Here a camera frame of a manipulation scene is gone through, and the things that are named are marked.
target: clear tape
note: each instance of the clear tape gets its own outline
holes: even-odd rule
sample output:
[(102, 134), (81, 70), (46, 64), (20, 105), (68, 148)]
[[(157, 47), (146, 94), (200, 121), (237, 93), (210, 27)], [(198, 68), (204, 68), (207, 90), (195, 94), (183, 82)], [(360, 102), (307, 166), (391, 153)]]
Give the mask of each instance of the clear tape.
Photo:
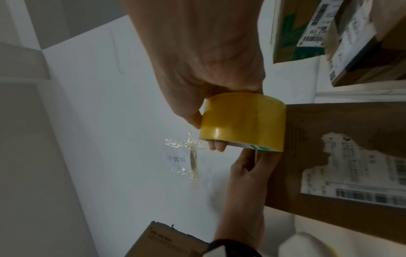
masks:
[(201, 143), (199, 140), (196, 140), (194, 138), (195, 135), (195, 130), (191, 129), (189, 130), (188, 134), (188, 139), (186, 141), (177, 141), (177, 140), (172, 140), (172, 139), (165, 139), (165, 145), (171, 146), (171, 147), (184, 147), (190, 149), (190, 167), (185, 168), (172, 168), (171, 170), (179, 175), (183, 176), (189, 176), (193, 180), (198, 180), (198, 167), (197, 167), (197, 158), (198, 158), (198, 148), (204, 148), (204, 144)]

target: roll of tape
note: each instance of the roll of tape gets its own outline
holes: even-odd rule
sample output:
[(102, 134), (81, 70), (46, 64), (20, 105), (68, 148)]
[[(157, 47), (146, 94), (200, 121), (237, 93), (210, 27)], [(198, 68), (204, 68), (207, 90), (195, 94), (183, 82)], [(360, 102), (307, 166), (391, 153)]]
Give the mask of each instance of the roll of tape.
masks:
[(276, 98), (254, 93), (219, 94), (206, 101), (199, 139), (282, 152), (285, 120), (286, 106)]

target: yellow tape roll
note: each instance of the yellow tape roll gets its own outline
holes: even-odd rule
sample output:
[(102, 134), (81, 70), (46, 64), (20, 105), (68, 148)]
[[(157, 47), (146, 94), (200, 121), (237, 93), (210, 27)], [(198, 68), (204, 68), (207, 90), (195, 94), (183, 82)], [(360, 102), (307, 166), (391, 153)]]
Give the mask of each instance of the yellow tape roll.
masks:
[(285, 120), (285, 104), (273, 97), (254, 93), (219, 94), (206, 101), (199, 138), (282, 152)]

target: brown cardboard box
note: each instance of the brown cardboard box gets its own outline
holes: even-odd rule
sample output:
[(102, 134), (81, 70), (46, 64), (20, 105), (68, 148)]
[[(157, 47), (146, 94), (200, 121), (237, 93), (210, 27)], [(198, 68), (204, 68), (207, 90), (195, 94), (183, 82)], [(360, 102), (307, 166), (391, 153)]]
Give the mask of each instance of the brown cardboard box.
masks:
[(324, 54), (323, 38), (343, 0), (276, 0), (272, 26), (273, 62)]
[(322, 135), (342, 133), (364, 149), (406, 158), (406, 103), (287, 106), (285, 152), (266, 206), (406, 244), (406, 209), (302, 194), (304, 169), (328, 163)]
[(345, 0), (324, 40), (333, 86), (406, 79), (406, 0)]
[(126, 257), (201, 257), (208, 244), (165, 224), (151, 222)]

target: black sleeve cuff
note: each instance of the black sleeve cuff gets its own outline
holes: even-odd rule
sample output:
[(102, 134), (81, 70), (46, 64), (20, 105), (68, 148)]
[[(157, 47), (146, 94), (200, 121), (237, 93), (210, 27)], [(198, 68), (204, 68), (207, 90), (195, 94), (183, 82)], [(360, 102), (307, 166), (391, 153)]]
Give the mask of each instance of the black sleeve cuff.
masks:
[(229, 239), (219, 239), (211, 242), (207, 247), (207, 252), (220, 246), (225, 246), (227, 257), (261, 257), (254, 248)]

